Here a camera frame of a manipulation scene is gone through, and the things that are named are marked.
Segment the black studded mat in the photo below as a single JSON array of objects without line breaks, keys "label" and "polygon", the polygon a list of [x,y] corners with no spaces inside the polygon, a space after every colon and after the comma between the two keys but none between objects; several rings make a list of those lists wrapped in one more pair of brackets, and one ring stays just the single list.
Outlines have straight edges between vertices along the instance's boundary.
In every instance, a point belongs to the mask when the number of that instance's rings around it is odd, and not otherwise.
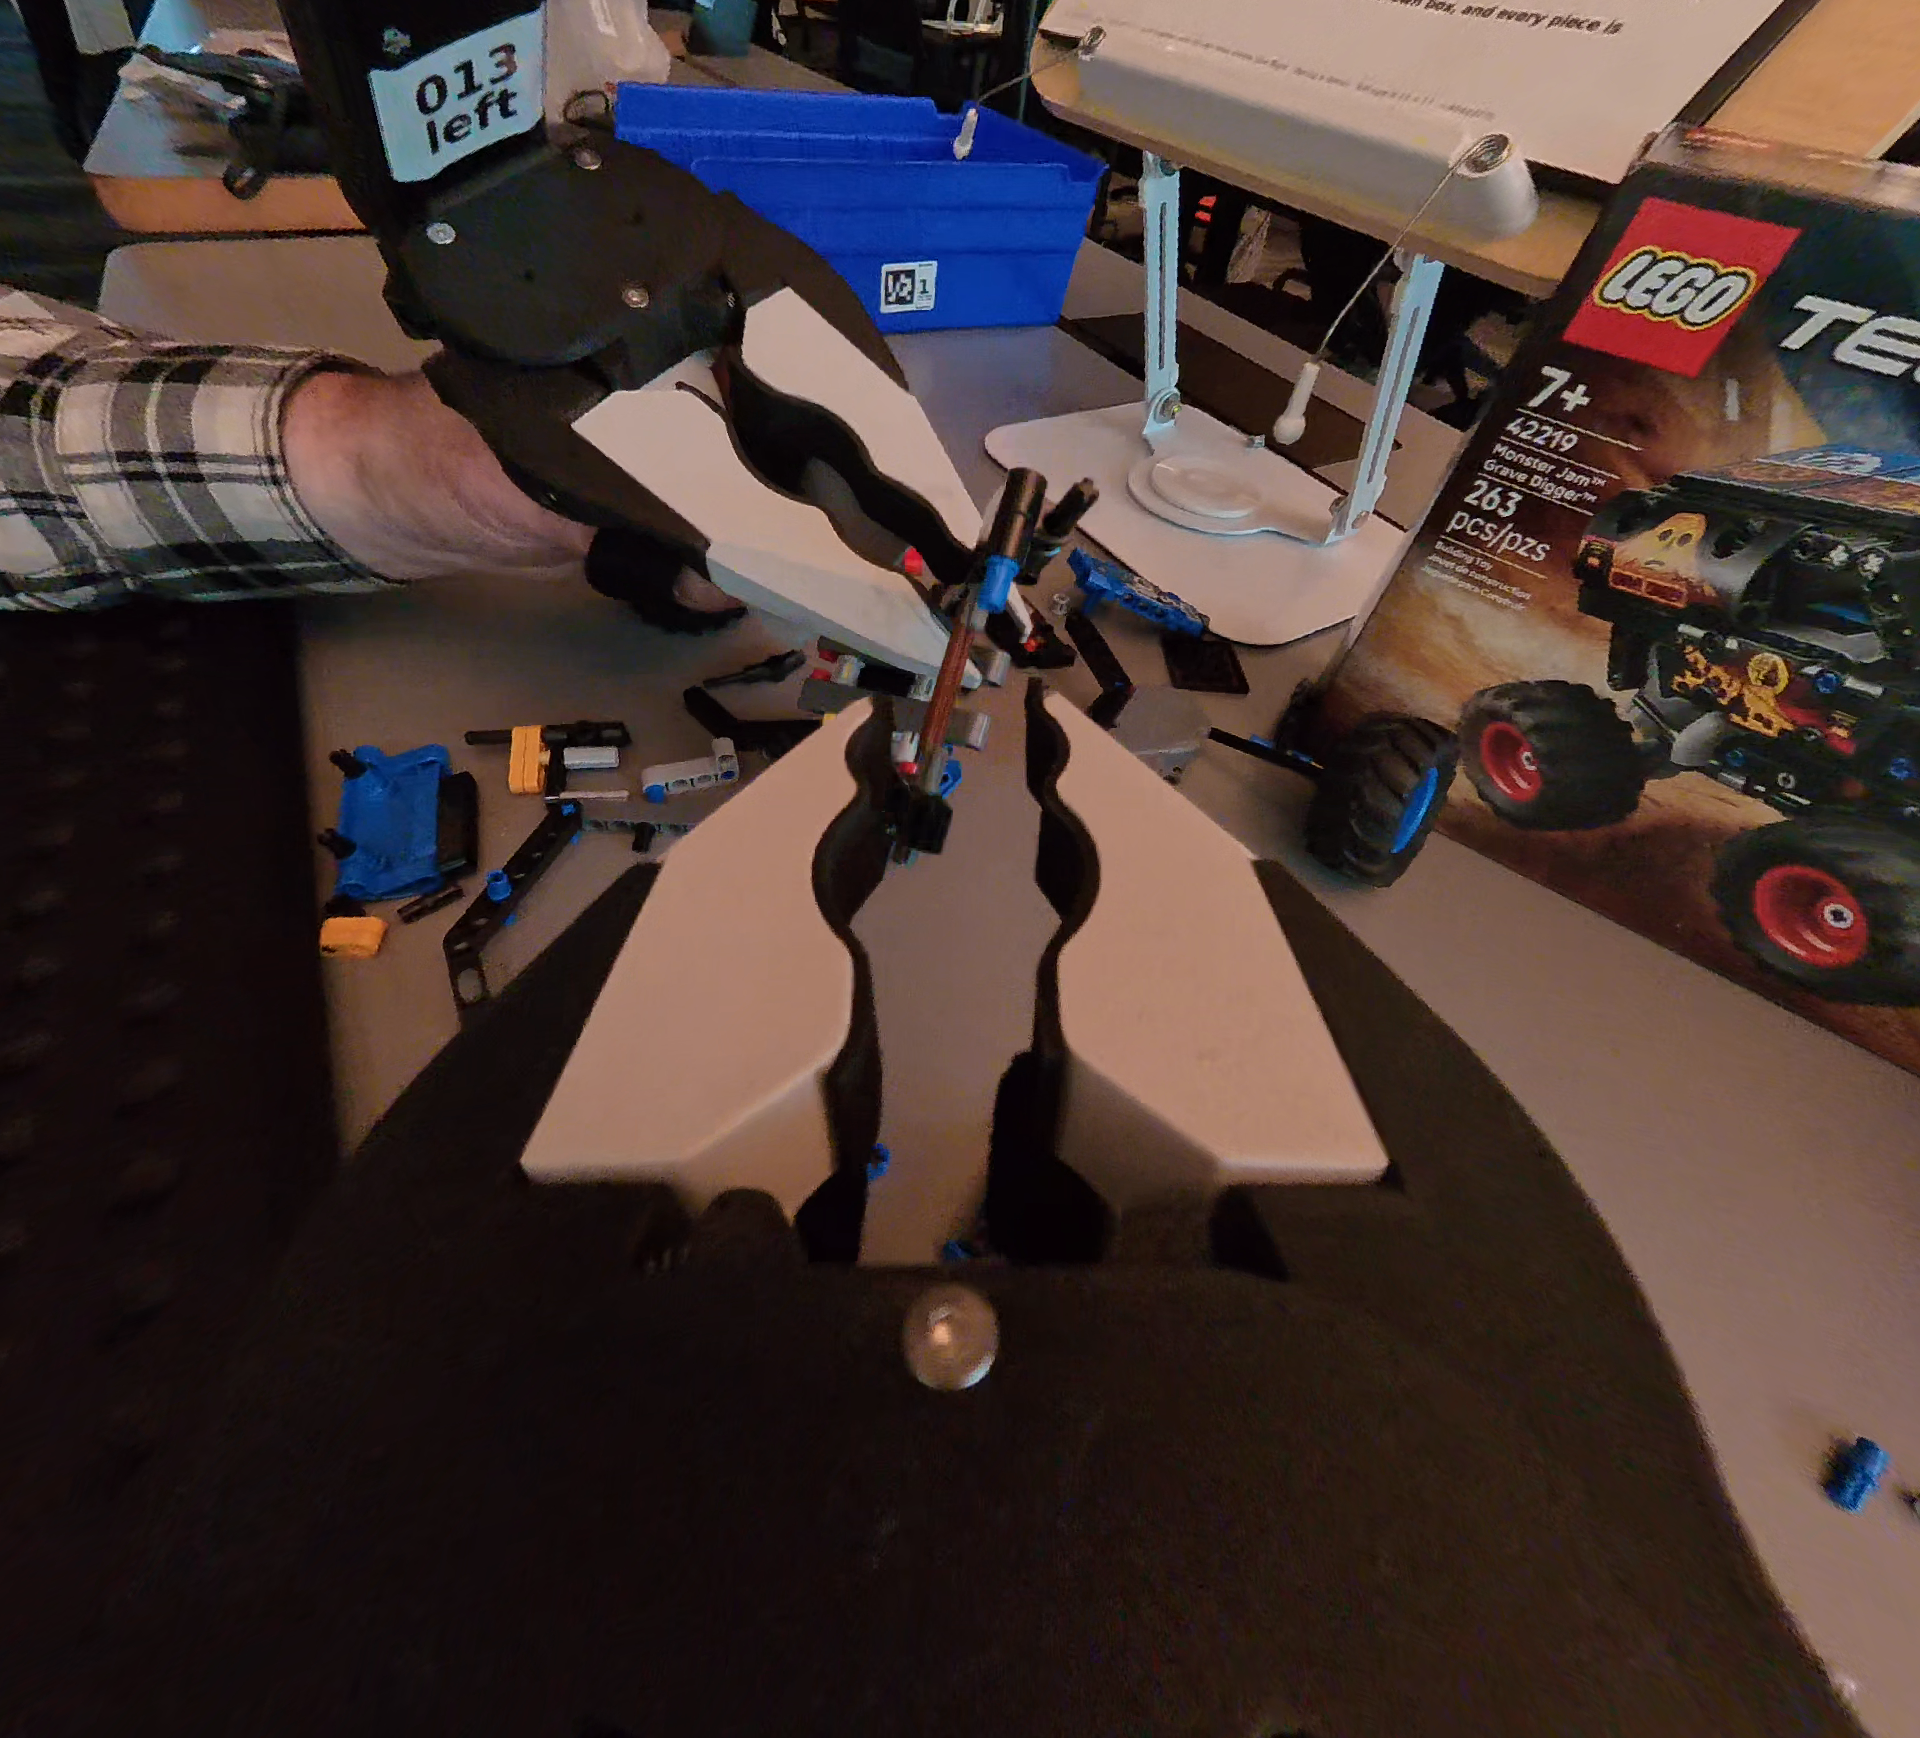
[{"label": "black studded mat", "polygon": [[2,1732],[83,1721],[337,1156],[277,603],[2,617]]}]

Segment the yellow black toy assembly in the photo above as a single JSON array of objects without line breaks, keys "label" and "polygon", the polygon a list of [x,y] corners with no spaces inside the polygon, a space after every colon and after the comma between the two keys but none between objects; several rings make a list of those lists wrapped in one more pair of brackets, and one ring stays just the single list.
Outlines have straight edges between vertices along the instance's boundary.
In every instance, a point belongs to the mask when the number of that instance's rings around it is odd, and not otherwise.
[{"label": "yellow black toy assembly", "polygon": [[474,727],[468,748],[505,748],[506,784],[516,794],[566,794],[578,779],[614,772],[630,748],[623,718],[573,718],[547,724]]}]

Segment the black toy wheel blue rim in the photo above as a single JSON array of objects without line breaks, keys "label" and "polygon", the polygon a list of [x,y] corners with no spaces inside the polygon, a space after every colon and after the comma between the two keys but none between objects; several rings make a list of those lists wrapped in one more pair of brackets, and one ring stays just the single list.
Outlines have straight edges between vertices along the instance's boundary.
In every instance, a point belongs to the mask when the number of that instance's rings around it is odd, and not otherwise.
[{"label": "black toy wheel blue rim", "polygon": [[1385,889],[1424,852],[1458,775],[1458,734],[1416,713],[1335,717],[1327,693],[1300,704],[1314,770],[1306,852],[1327,875]]}]

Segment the monster truck toy set box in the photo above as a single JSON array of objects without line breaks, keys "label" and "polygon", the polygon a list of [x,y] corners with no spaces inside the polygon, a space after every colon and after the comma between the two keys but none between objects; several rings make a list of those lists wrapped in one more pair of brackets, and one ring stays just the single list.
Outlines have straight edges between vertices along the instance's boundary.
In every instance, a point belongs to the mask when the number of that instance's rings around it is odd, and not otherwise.
[{"label": "monster truck toy set box", "polygon": [[1917,164],[1679,127],[1537,309],[1335,717],[1433,831],[1917,1069]]}]

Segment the white document stand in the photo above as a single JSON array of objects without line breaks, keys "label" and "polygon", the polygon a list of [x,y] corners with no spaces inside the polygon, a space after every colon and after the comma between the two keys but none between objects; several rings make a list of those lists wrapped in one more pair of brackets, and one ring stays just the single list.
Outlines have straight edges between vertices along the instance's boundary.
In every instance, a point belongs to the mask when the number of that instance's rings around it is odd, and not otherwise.
[{"label": "white document stand", "polygon": [[1387,215],[1392,255],[1430,223],[1479,241],[1523,234],[1540,193],[1517,141],[1458,112],[1387,110],[1363,123],[1356,97],[1325,82],[1120,23],[1079,37],[1074,72],[1076,119],[1115,123],[1139,147],[1142,402],[998,425],[987,453],[1051,490],[1090,478],[1082,525],[1094,542],[1199,603],[1228,643],[1282,645],[1356,619],[1399,549],[1375,507],[1444,265],[1416,250],[1403,268],[1354,478],[1334,488],[1292,453],[1325,353],[1301,358],[1282,411],[1256,435],[1183,401],[1179,165],[1224,141],[1256,178]]}]

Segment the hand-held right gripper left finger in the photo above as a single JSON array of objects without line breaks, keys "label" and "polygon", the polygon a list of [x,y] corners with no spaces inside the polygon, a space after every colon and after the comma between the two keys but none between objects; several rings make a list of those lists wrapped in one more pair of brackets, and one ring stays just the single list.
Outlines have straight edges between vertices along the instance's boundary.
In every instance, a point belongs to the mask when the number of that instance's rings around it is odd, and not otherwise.
[{"label": "hand-held right gripper left finger", "polygon": [[879,1140],[870,962],[887,868],[887,708],[857,703],[660,865],[526,1140],[526,1178],[653,1181],[687,1215],[769,1196],[809,1253],[857,1253]]}]

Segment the person's left hand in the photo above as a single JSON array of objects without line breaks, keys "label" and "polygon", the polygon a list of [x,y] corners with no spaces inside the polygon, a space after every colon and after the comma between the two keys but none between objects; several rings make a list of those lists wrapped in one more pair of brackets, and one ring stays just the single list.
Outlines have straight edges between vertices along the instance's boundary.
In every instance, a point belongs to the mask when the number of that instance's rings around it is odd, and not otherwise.
[{"label": "person's left hand", "polygon": [[381,579],[587,564],[592,526],[530,498],[425,375],[312,371],[282,406],[278,442],[301,509]]}]

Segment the black angled toy beam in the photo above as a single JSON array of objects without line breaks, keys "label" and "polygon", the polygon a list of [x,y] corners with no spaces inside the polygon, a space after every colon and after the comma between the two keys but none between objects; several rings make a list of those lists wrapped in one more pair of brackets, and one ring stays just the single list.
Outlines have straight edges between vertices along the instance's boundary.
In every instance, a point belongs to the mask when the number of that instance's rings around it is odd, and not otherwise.
[{"label": "black angled toy beam", "polygon": [[549,800],[530,835],[501,865],[484,871],[468,907],[447,926],[442,962],[458,1021],[492,999],[484,975],[487,945],[525,910],[533,886],[583,825],[583,806],[574,797]]}]

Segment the black toy truck chassis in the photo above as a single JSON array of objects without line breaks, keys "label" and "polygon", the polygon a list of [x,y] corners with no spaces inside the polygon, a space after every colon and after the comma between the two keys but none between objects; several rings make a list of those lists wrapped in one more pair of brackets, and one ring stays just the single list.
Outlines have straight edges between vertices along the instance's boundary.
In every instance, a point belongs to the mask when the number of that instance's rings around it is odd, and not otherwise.
[{"label": "black toy truck chassis", "polygon": [[948,724],[959,704],[963,674],[972,665],[972,643],[987,619],[1004,615],[1020,583],[1034,581],[1046,562],[1076,529],[1097,502],[1090,476],[1076,478],[1056,502],[1042,498],[1042,474],[1012,468],[987,514],[966,571],[959,579],[953,625],[932,691],[919,722],[919,756],[908,770],[900,763],[887,793],[890,861],[911,863],[917,854],[939,854],[950,828],[948,793]]}]

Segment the blue plastic storage bin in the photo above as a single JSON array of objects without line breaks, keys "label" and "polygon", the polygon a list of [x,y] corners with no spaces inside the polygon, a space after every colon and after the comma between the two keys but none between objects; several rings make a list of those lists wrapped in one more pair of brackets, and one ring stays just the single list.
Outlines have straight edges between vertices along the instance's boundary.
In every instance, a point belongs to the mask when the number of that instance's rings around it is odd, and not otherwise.
[{"label": "blue plastic storage bin", "polygon": [[614,134],[821,253],[883,333],[1059,319],[1106,164],[931,97],[626,82]]}]

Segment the person's left forearm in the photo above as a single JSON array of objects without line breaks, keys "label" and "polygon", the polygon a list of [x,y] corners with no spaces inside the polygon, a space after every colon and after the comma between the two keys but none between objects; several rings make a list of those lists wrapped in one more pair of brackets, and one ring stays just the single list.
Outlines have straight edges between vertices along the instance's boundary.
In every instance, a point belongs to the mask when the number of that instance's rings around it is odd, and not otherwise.
[{"label": "person's left forearm", "polygon": [[391,583],[323,532],[285,461],[329,353],[167,340],[2,288],[2,608],[354,595]]}]

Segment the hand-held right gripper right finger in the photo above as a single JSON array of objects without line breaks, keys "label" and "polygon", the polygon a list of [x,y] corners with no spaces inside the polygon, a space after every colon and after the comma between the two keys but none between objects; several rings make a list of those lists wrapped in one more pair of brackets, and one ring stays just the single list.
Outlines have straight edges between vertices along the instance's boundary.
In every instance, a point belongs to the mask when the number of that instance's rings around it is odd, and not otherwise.
[{"label": "hand-held right gripper right finger", "polygon": [[1255,854],[1074,703],[1027,691],[1056,928],[1001,1081],[1001,1253],[1101,1253],[1237,1188],[1363,1188],[1390,1156]]}]

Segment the light grey desk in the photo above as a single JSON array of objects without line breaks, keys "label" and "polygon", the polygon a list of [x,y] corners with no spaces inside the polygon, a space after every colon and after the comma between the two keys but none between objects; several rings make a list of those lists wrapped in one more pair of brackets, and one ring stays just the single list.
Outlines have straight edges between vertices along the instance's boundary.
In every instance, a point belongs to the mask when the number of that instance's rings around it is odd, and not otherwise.
[{"label": "light grey desk", "polygon": [[[312,344],[405,366],[365,237],[131,241],[107,255],[99,306],[171,337]],[[893,337],[976,502],[998,470],[984,430],[1129,398],[1127,371],[1063,330]],[[310,766],[349,742],[413,745],[468,724],[623,717],[646,756],[698,734],[680,691],[780,643],[660,638],[578,576],[432,581],[317,597],[301,612]],[[1027,1038],[1015,940],[1042,937],[1032,800],[1015,722],[959,794],[948,861],[963,868],[955,928],[922,931],[935,883],[917,868],[863,917],[883,942],[932,942],[979,1005],[953,1034],[876,958],[887,999],[890,1175],[870,1209],[876,1261],[925,1261],[984,1175],[990,1092]],[[1699,1407],[1754,1548],[1841,1699],[1872,1735],[1917,1732],[1917,1081],[1830,1030],[1437,838],[1387,890],[1331,883],[1297,848],[1306,784],[1208,745],[1180,794],[1259,858],[1277,858],[1511,1089],[1609,1225]],[[374,965],[326,965],[341,1130],[353,1147],[453,1031],[429,933],[394,933]],[[1858,1515],[1819,1493],[1833,1438],[1868,1436],[1892,1474]]]}]

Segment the blue toy bracket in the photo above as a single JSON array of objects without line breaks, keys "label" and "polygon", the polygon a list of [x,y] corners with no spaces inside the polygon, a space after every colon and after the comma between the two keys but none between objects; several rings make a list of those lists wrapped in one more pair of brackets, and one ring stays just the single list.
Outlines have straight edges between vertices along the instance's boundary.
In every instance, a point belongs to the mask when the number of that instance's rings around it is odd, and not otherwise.
[{"label": "blue toy bracket", "polygon": [[1089,617],[1097,617],[1106,605],[1113,605],[1166,634],[1199,641],[1208,631],[1207,615],[1186,597],[1166,593],[1165,586],[1107,555],[1094,555],[1090,549],[1074,546],[1069,549],[1069,571]]}]

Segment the blue toy panel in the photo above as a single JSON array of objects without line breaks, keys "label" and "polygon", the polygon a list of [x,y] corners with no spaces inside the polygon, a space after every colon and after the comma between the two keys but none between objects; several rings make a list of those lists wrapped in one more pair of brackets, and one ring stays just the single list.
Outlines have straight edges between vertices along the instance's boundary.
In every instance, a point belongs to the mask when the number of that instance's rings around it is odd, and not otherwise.
[{"label": "blue toy panel", "polygon": [[354,903],[413,899],[480,865],[480,787],[442,742],[334,748],[341,806],[317,835],[332,890]]}]

